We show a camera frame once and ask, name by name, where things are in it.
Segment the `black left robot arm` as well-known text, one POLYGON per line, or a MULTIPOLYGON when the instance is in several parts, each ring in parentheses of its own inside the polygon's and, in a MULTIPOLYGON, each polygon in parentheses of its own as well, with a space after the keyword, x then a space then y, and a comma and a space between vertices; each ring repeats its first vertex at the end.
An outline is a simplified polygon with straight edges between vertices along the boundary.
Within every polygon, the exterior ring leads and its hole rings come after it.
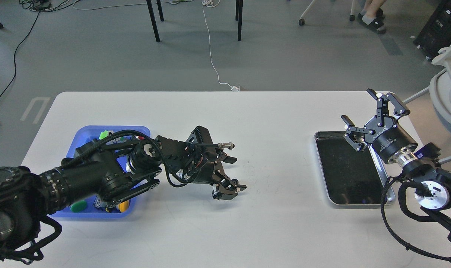
POLYGON ((246 185, 225 174, 222 163, 237 160, 225 148, 234 144, 215 144, 202 126, 185 141, 121 130, 76 148, 73 158, 38 175, 26 166, 0 166, 0 261, 42 260, 41 248, 62 231, 50 215, 93 195, 115 208, 159 185, 162 170, 178 180, 173 187, 209 184, 214 199, 232 200, 246 185))

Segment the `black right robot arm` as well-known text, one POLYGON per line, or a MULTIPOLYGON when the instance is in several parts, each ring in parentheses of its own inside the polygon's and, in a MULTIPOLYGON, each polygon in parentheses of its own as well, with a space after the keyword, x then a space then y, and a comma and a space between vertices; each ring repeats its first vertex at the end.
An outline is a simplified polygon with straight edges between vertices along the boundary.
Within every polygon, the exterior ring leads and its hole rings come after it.
POLYGON ((410 114, 410 110, 394 93, 376 93, 367 89, 376 101, 376 114, 364 127, 356 127, 347 117, 344 139, 355 151, 370 147, 386 164, 397 163, 402 173, 389 176, 384 183, 380 197, 380 210, 385 227, 391 236, 408 251, 451 263, 451 257, 444 257, 424 251, 404 241, 390 227, 385 215, 385 197, 394 182, 399 181, 398 203, 401 211, 409 218, 425 223, 438 223, 449 232, 451 242, 451 218, 443 213, 451 208, 451 172, 442 168, 439 162, 440 149, 429 143, 416 150, 417 142, 399 125, 399 119, 410 114))

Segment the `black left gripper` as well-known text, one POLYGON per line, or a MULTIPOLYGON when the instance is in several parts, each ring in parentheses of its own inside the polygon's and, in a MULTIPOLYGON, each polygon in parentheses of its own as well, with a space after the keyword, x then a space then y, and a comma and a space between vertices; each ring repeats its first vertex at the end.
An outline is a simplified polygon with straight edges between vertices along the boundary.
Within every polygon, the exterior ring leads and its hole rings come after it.
POLYGON ((212 198, 215 200, 232 200, 239 192, 246 190, 247 185, 235 187, 223 169, 222 163, 235 163, 236 157, 224 151, 205 151, 200 158, 183 168, 182 182, 209 184, 213 186, 212 198))

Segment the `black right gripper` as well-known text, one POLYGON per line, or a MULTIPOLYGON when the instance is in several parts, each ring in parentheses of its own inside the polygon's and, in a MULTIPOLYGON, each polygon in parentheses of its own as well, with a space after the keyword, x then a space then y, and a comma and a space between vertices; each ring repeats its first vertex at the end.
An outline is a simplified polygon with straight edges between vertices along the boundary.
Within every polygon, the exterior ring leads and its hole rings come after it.
POLYGON ((365 124, 365 128, 358 128, 348 116, 341 115, 346 124, 343 137, 355 151, 364 151, 370 144, 386 164, 395 163, 391 157, 397 151, 402 148, 415 151, 417 148, 417 142, 398 124, 410 110, 394 93, 378 94, 370 88, 366 92, 377 102, 375 117, 365 124))

